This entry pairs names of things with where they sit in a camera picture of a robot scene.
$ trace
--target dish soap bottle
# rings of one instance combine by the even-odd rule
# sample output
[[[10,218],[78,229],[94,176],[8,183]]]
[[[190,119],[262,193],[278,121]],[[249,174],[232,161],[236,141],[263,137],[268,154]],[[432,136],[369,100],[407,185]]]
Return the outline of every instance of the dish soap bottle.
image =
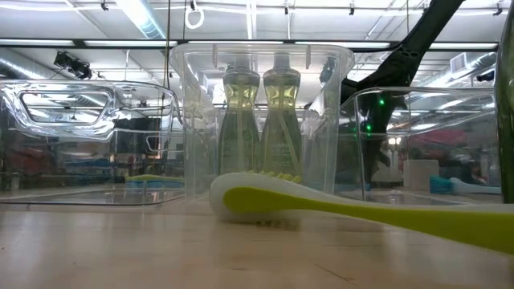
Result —
[[[243,56],[223,76],[227,107],[219,134],[219,175],[259,169],[259,131],[253,111],[259,83],[260,75]]]
[[[288,55],[275,55],[274,67],[263,76],[267,118],[262,142],[262,170],[302,175],[301,133],[295,102],[300,73],[289,66]]]

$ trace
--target green toothbrush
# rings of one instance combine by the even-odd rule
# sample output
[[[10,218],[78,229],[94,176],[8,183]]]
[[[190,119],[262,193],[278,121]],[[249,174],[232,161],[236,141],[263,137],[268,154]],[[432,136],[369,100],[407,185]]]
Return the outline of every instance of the green toothbrush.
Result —
[[[213,181],[210,207],[237,222],[276,219],[285,210],[318,210],[514,254],[514,205],[395,206],[335,197],[264,174],[229,173]]]

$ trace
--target wooden table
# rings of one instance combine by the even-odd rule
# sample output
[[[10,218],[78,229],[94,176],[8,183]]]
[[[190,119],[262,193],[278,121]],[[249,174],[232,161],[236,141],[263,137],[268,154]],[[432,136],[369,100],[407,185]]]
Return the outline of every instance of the wooden table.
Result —
[[[511,288],[514,259],[332,214],[244,225],[205,201],[0,206],[0,288]]]

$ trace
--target clear plastic bin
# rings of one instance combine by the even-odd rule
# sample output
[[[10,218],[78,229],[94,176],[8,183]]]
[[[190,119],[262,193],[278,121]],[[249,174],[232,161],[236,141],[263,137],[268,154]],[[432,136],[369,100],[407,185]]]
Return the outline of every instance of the clear plastic bin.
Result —
[[[448,189],[455,179],[474,186]],[[357,93],[341,105],[336,194],[392,204],[501,203],[493,90]]]
[[[173,49],[172,64],[182,81],[188,196],[201,197],[219,174],[238,171],[288,174],[334,192],[341,81],[354,65],[350,50],[183,44]]]
[[[0,202],[143,205],[184,196],[184,136],[172,91],[4,80],[0,96]]]

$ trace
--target bottle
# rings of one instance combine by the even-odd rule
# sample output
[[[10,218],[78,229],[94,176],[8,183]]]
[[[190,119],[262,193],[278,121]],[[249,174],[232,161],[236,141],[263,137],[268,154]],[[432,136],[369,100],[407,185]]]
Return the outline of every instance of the bottle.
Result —
[[[301,133],[295,112],[300,73],[288,55],[275,55],[274,67],[263,76],[267,117],[262,141],[262,170],[302,176]]]
[[[253,111],[259,83],[260,75],[243,56],[223,76],[227,107],[219,134],[219,175],[259,169],[259,131]]]
[[[503,202],[514,203],[514,2],[508,11],[496,60],[496,121]]]

